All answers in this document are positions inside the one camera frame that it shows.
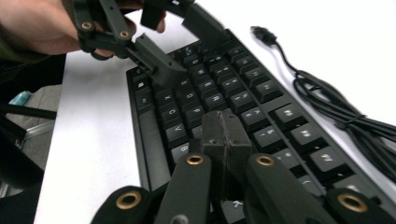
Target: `white surface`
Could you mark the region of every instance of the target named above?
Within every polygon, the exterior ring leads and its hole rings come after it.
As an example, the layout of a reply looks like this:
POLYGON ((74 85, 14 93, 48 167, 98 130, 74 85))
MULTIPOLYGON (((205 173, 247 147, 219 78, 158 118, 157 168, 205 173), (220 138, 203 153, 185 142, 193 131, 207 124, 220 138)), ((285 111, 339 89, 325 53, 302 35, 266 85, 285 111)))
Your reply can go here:
MULTIPOLYGON (((290 72, 276 50, 263 48, 252 37, 250 26, 272 31, 295 67, 334 85, 361 113, 396 125, 396 1, 197 3, 230 28, 286 87, 290 86, 290 72)), ((166 19, 165 34, 140 27, 138 33, 146 32, 165 52, 194 39, 179 26, 178 18, 168 14, 166 19)), ((118 59, 97 62, 82 52, 68 56, 35 223, 90 223, 112 191, 125 185, 139 186, 137 164, 131 162, 135 160, 131 150, 134 134, 125 77, 132 66, 118 59)), ((326 119, 314 117, 329 127, 330 134, 338 133, 326 119)), ((347 139, 340 145, 363 169, 371 171, 347 139)), ((384 182, 378 172, 370 176, 384 182)), ((396 197, 396 187, 389 182, 384 190, 396 197)))

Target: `cable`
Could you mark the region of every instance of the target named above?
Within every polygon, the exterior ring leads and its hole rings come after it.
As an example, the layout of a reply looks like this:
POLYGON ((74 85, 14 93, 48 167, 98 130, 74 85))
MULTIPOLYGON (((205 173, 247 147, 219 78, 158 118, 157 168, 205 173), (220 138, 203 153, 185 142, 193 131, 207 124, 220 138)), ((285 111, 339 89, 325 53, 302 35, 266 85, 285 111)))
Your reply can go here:
POLYGON ((311 104, 318 112, 333 119, 336 127, 345 131, 364 157, 383 175, 396 183, 396 151, 387 146, 382 138, 396 143, 396 127, 384 122, 366 118, 329 83, 295 68, 276 42, 276 36, 267 29, 252 26, 251 32, 262 43, 276 46, 283 61, 294 72, 293 88, 300 97, 311 104))

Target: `usb connector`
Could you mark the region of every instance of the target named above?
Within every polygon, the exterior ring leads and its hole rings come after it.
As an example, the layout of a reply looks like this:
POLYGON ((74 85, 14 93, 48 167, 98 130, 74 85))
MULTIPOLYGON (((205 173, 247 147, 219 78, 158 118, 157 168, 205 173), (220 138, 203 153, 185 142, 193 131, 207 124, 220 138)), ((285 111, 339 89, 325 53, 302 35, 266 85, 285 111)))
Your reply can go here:
POLYGON ((260 26, 251 26, 250 30, 265 45, 271 46, 276 44, 276 36, 269 32, 266 28, 260 26))

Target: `hand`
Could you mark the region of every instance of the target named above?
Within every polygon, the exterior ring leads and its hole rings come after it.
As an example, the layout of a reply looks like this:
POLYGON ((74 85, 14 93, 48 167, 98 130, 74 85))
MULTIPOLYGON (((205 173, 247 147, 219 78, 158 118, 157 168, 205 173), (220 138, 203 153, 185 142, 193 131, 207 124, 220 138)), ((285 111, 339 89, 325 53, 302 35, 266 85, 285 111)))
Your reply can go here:
MULTIPOLYGON (((128 0, 120 4, 120 8, 128 9, 142 6, 140 0, 128 0)), ((134 34, 135 24, 129 20, 127 23, 134 34)), ((164 29, 162 19, 157 31, 162 33, 164 29)), ((19 51, 32 50, 56 55, 80 49, 76 27, 64 9, 62 0, 0 0, 0 31, 19 51)), ((102 49, 96 53, 105 57, 113 55, 113 52, 102 49)))

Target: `black keyboard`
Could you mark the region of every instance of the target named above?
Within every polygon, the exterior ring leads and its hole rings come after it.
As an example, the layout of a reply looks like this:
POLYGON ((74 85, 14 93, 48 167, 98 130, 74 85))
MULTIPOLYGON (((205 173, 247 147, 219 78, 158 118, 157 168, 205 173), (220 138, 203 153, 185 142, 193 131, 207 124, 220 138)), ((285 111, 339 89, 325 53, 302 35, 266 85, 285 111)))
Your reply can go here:
MULTIPOLYGON (((394 215, 395 204, 371 181, 274 76, 228 31, 215 50, 199 41, 169 55, 189 75, 174 90, 139 68, 127 72, 135 141, 145 188, 164 192, 191 139, 202 135, 202 116, 232 111, 254 150, 273 155, 319 200, 328 189, 357 190, 394 215)), ((227 222, 243 223, 243 202, 225 201, 227 222)))

